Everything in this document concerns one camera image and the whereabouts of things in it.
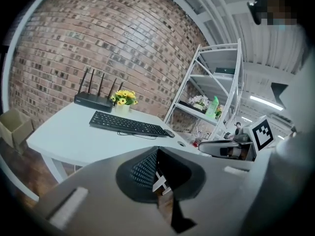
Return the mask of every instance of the white ceiling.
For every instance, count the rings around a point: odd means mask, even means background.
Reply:
[[[209,44],[236,43],[241,38],[245,85],[239,115],[251,120],[268,115],[278,134],[289,134],[293,124],[285,110],[275,110],[249,97],[276,104],[271,83],[289,84],[300,70],[308,50],[303,31],[298,26],[285,30],[257,26],[246,5],[251,0],[185,0],[188,6],[174,1],[192,17]]]

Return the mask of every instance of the white flower pot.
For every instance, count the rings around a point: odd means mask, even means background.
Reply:
[[[129,112],[130,105],[118,105],[116,104],[115,113],[120,116],[126,116]]]
[[[197,109],[200,109],[201,111],[203,110],[203,106],[201,106],[201,105],[199,105],[197,103],[193,104],[193,107],[197,108]]]

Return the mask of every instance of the brown floor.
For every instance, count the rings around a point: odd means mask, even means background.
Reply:
[[[57,181],[46,167],[41,155],[28,148],[26,144],[24,145],[25,152],[23,155],[20,155],[0,138],[0,154],[15,176],[27,188],[41,197],[52,189],[57,184]],[[63,166],[68,175],[74,173],[74,165],[63,163]],[[13,195],[24,205],[32,208],[36,204],[35,201],[26,196],[13,184],[8,183],[8,187],[12,190]],[[162,196],[161,192],[163,190],[164,189],[161,188],[156,191],[158,195],[158,207],[162,216],[170,224],[173,210],[173,192],[170,191]]]

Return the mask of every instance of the white table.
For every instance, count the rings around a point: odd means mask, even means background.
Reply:
[[[90,127],[89,122],[94,113],[95,109],[71,103],[49,118],[27,139],[28,146],[42,155],[57,182],[60,183],[67,178],[61,162],[85,166],[152,146],[172,147],[203,154],[174,131],[174,138],[157,137],[155,140],[148,140],[131,135],[119,136],[116,131]],[[136,110],[130,110],[125,118],[160,125],[171,130],[158,117]]]

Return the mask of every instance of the router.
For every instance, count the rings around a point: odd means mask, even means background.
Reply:
[[[110,95],[113,91],[116,79],[114,80],[114,83],[110,89],[108,96],[106,98],[104,98],[104,97],[100,96],[100,89],[102,87],[102,83],[103,83],[103,79],[104,79],[104,73],[103,73],[102,79],[100,81],[98,93],[97,94],[91,94],[90,93],[92,79],[93,79],[93,75],[94,75],[94,69],[93,69],[92,76],[90,79],[90,85],[89,85],[88,92],[81,92],[81,88],[82,88],[82,85],[83,85],[83,82],[84,82],[84,79],[85,79],[87,73],[88,73],[88,70],[85,71],[85,73],[83,75],[83,79],[82,79],[80,87],[79,87],[79,90],[78,90],[78,93],[74,96],[74,103],[81,105],[81,106],[84,106],[84,107],[93,108],[96,110],[110,113],[112,111],[112,108],[113,108],[113,101],[110,99]]]

